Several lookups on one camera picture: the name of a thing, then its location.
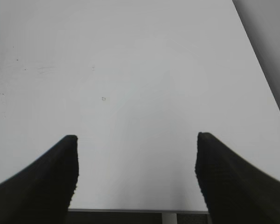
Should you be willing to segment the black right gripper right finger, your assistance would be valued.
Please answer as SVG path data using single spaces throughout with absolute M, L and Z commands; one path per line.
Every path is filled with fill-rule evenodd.
M 280 224 L 280 181 L 199 132 L 195 173 L 214 224 Z

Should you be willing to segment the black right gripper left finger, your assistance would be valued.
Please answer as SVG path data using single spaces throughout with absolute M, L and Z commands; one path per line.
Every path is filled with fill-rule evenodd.
M 64 136 L 0 183 L 0 224 L 64 223 L 79 177 L 77 140 Z

